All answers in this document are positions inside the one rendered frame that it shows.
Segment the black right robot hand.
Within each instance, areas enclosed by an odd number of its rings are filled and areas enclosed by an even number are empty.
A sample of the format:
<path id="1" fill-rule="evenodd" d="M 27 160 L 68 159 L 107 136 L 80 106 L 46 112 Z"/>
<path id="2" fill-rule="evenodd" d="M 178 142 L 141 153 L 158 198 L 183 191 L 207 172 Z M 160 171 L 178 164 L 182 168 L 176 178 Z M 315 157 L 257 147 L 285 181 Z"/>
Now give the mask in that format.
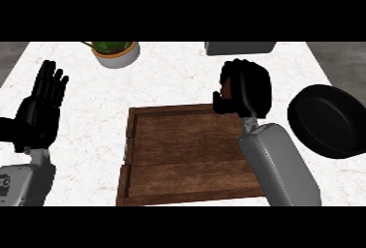
<path id="1" fill-rule="evenodd" d="M 222 90 L 213 92 L 213 110 L 241 117 L 266 118 L 272 109 L 272 82 L 268 70 L 247 59 L 226 61 L 220 72 Z"/>

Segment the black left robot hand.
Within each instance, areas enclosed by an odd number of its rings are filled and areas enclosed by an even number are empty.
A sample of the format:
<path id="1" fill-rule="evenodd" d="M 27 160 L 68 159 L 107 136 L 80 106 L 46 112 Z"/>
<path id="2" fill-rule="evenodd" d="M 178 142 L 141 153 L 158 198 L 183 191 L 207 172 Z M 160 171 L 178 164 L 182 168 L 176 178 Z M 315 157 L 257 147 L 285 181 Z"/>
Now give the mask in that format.
<path id="1" fill-rule="evenodd" d="M 68 82 L 70 77 L 56 68 L 56 62 L 45 60 L 17 117 L 0 117 L 0 141 L 14 144 L 17 153 L 48 148 L 56 140 Z"/>

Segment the black pot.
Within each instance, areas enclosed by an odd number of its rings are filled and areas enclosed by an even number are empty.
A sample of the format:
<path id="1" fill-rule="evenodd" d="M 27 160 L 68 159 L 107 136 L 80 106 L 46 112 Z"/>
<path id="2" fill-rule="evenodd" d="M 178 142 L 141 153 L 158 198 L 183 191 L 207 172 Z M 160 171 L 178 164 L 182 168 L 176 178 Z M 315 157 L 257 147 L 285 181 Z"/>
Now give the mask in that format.
<path id="1" fill-rule="evenodd" d="M 366 153 L 366 107 L 338 87 L 303 88 L 288 106 L 288 121 L 300 142 L 324 157 Z"/>

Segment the brown wooden tray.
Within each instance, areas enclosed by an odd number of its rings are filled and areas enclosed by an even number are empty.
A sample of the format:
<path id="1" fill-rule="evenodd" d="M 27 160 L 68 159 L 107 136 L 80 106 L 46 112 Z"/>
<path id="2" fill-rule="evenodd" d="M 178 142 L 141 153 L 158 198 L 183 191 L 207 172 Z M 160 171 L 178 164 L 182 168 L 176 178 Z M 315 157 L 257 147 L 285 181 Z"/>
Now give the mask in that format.
<path id="1" fill-rule="evenodd" d="M 260 197 L 241 133 L 238 115 L 217 114 L 210 104 L 132 108 L 116 204 Z"/>

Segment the potted plant in white pot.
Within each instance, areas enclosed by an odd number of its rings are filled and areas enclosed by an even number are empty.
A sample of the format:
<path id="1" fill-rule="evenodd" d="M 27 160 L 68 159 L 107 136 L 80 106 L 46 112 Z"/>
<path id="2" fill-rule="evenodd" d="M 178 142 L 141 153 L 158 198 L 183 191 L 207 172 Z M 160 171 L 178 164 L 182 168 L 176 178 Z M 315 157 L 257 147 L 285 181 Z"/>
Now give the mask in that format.
<path id="1" fill-rule="evenodd" d="M 92 48 L 99 63 L 108 69 L 126 68 L 139 58 L 138 42 L 85 42 L 85 44 Z"/>

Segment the dark grey appliance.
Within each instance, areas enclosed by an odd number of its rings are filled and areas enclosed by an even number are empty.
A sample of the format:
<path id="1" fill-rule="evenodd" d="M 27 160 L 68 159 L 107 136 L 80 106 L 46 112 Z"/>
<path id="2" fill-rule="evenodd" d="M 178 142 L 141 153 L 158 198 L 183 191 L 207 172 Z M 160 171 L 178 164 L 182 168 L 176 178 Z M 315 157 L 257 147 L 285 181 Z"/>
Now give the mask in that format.
<path id="1" fill-rule="evenodd" d="M 269 53 L 275 46 L 275 42 L 206 42 L 206 54 L 213 56 Z"/>

